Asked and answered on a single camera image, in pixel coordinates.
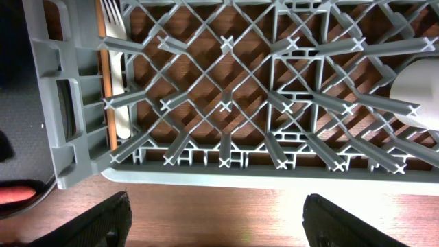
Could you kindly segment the white plastic fork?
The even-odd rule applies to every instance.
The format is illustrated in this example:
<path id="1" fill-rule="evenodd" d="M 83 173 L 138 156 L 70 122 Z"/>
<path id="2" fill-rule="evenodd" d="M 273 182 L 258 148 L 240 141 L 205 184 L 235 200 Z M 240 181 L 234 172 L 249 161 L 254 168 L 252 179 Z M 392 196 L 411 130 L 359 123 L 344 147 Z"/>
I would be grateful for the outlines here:
<path id="1" fill-rule="evenodd" d="M 112 38 L 127 40 L 126 28 L 119 8 L 115 0 L 100 0 L 104 18 L 106 35 Z M 112 79 L 112 94 L 120 95 L 125 93 L 121 69 L 122 52 L 109 52 L 110 73 Z M 130 116 L 127 106 L 121 106 L 114 110 L 116 134 L 121 139 L 128 139 L 131 135 Z"/>

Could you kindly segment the wooden chopstick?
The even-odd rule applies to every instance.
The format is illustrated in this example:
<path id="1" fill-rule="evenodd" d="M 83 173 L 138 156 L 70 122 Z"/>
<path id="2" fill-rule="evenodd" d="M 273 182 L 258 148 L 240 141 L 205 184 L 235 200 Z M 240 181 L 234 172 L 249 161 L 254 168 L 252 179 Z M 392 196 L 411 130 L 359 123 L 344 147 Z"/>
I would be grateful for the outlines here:
<path id="1" fill-rule="evenodd" d="M 97 27 L 99 37 L 105 37 L 106 30 L 104 25 L 104 15 L 101 9 L 100 0 L 95 0 L 96 15 L 97 15 Z M 104 89 L 104 97 L 112 97 L 112 84 L 110 75 L 110 61 L 108 56 L 108 51 L 101 49 L 99 51 L 100 57 L 100 67 L 102 73 L 102 83 Z M 115 114 L 114 110 L 106 110 L 106 123 L 108 126 L 108 141 L 111 150 L 117 148 L 117 133 L 115 125 Z"/>

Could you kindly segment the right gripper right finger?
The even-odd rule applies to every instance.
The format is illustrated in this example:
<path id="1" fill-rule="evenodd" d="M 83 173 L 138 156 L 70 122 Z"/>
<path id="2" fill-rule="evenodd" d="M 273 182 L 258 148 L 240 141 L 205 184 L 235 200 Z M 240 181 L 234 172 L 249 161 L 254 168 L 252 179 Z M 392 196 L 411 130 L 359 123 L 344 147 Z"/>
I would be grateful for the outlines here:
<path id="1" fill-rule="evenodd" d="M 316 193 L 306 197 L 302 225 L 311 247 L 404 246 Z"/>

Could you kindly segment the cream white cup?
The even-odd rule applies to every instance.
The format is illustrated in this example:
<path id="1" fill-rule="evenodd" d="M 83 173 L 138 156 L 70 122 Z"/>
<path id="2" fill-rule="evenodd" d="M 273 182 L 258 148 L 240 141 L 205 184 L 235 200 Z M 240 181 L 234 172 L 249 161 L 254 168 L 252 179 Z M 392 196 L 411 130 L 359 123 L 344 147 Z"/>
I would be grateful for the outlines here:
<path id="1" fill-rule="evenodd" d="M 404 68 L 392 84 L 390 98 L 420 105 L 417 116 L 395 114 L 400 122 L 438 130 L 438 59 L 417 60 Z"/>

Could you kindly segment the orange carrot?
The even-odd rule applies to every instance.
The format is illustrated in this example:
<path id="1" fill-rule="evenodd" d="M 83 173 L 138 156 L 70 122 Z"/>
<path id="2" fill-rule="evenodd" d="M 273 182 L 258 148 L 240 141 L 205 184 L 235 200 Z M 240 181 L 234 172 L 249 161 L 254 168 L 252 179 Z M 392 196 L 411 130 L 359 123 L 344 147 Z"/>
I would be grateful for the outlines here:
<path id="1" fill-rule="evenodd" d="M 34 188 L 28 186 L 11 186 L 0 189 L 0 204 L 9 204 L 28 200 L 36 194 Z"/>

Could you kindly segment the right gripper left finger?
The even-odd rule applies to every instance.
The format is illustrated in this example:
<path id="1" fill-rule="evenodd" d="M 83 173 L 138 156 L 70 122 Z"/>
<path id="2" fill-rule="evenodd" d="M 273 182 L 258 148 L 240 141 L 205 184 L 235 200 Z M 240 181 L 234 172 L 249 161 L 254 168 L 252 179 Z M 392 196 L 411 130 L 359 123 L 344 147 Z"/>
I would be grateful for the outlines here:
<path id="1" fill-rule="evenodd" d="M 132 226 L 128 194 L 115 193 L 31 246 L 124 246 Z"/>

